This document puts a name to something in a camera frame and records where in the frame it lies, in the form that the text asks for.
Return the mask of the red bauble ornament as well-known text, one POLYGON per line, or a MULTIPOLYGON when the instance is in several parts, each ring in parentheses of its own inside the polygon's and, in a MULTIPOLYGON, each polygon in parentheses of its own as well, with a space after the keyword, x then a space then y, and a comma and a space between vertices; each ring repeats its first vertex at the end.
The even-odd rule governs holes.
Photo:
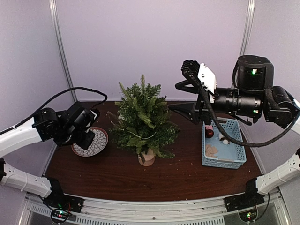
POLYGON ((205 130, 205 137, 206 138, 212 138, 214 136, 214 131, 212 129, 206 129, 205 130))

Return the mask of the beige bow ornament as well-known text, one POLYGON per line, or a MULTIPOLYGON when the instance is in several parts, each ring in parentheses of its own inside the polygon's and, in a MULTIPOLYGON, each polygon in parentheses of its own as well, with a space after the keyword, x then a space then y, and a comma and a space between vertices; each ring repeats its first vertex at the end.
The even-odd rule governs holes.
POLYGON ((205 156, 217 158, 218 157, 217 154, 218 154, 218 149, 216 147, 211 146, 209 144, 206 145, 205 156))

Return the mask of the small green christmas tree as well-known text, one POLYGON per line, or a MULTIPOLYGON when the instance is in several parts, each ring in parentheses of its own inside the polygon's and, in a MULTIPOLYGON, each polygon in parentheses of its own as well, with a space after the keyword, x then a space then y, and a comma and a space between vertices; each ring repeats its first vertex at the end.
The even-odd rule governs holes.
POLYGON ((119 149, 129 150, 143 164, 147 155, 174 158, 166 146, 175 143, 179 127, 170 121, 166 97, 161 96, 161 85, 146 83, 141 75, 140 83, 130 87, 119 84, 121 100, 116 101, 116 113, 107 112, 112 127, 112 141, 119 149))

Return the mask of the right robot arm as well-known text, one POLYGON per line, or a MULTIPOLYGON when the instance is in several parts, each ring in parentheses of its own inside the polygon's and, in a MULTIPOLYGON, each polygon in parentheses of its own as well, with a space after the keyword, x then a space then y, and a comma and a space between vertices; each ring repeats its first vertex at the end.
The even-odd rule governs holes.
POLYGON ((274 66, 266 57, 240 56, 233 69, 232 88, 219 88, 216 75, 205 63, 186 60, 181 72, 184 80, 175 85, 176 89, 196 94, 197 100, 174 104, 169 109, 194 124, 214 123, 222 137, 230 143, 259 148, 274 143, 290 130, 300 131, 300 104, 284 88, 273 84, 274 66), (280 126, 283 132, 261 143, 240 141, 221 126, 218 113, 230 115, 247 125, 252 124, 248 118, 256 123, 264 117, 267 122, 280 126))

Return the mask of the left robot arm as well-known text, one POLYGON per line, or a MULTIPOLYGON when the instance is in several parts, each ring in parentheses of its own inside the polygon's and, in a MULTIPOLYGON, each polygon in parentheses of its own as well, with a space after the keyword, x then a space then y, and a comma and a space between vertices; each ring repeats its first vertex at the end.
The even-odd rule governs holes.
POLYGON ((175 153, 174 158, 157 158, 153 166, 146 168, 138 163, 136 154, 121 150, 112 142, 89 157, 61 147, 41 177, 19 170, 6 160, 7 155, 42 141, 30 116, 23 125, 15 125, 0 136, 0 183, 49 198, 57 208, 66 206, 67 194, 118 201, 196 199, 201 184, 202 129, 190 129, 177 115, 172 115, 171 121, 180 128, 175 143, 167 147, 175 153))

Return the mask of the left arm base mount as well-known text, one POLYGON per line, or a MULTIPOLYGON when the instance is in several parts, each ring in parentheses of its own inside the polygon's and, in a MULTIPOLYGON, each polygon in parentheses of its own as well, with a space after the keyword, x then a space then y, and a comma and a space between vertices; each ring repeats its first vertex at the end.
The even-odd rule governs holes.
POLYGON ((45 205, 68 212, 80 213, 82 211, 83 198, 64 194, 60 183, 51 183, 50 190, 50 194, 43 198, 45 205))

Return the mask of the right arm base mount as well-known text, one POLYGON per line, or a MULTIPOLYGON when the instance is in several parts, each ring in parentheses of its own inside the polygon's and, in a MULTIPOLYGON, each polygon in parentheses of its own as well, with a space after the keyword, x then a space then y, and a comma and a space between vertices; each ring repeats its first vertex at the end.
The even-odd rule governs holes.
POLYGON ((264 195, 258 193, 255 180, 246 183, 245 193, 224 199, 227 212, 242 210, 264 203, 264 195))

